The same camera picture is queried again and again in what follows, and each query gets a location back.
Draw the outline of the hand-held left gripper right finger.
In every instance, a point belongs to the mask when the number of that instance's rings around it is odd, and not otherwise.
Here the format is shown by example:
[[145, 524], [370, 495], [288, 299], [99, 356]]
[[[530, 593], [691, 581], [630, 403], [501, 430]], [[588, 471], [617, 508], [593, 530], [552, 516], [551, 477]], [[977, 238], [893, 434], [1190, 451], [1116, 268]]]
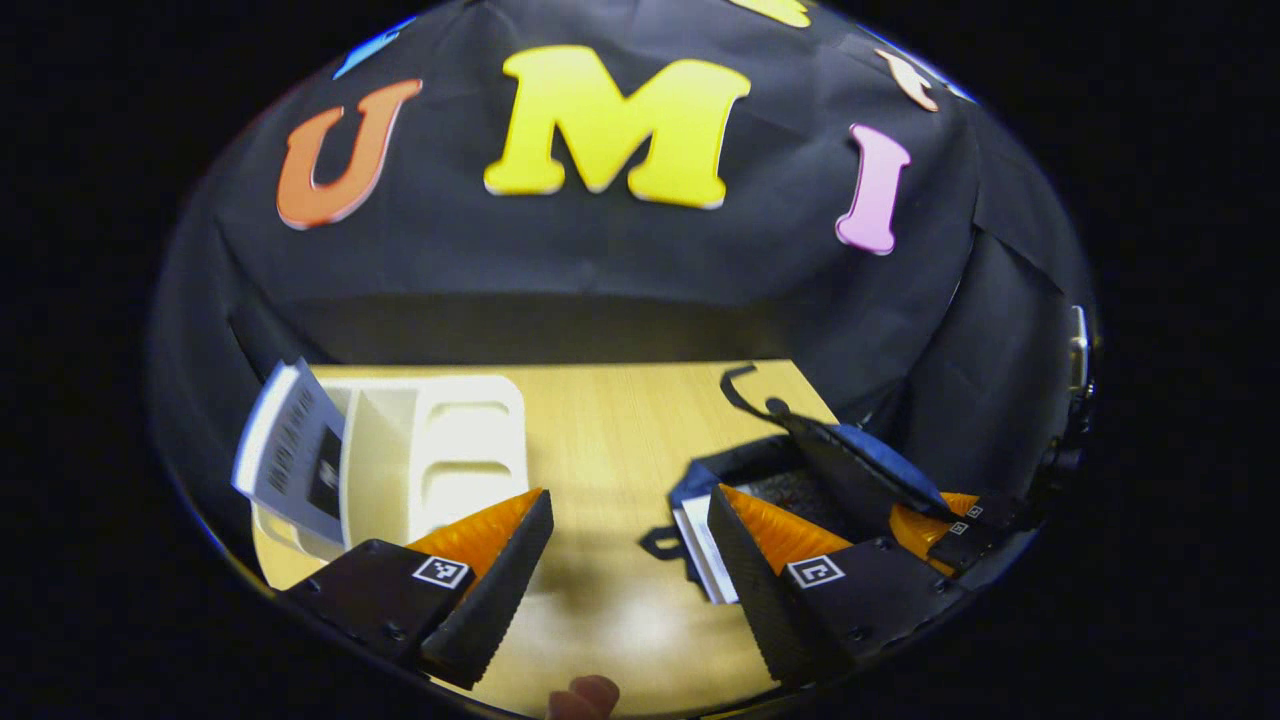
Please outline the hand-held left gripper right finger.
[[905, 651], [960, 614], [972, 593], [876, 537], [814, 544], [818, 527], [719, 484], [709, 528], [771, 676], [806, 685]]

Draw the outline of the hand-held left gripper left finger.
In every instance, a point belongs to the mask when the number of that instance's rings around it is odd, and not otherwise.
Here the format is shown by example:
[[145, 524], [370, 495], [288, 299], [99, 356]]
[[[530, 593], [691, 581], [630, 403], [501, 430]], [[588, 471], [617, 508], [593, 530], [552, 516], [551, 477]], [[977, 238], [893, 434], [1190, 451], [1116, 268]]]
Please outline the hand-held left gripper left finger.
[[393, 667], [471, 689], [506, 638], [553, 529], [550, 493], [532, 488], [407, 546], [366, 539], [282, 598]]

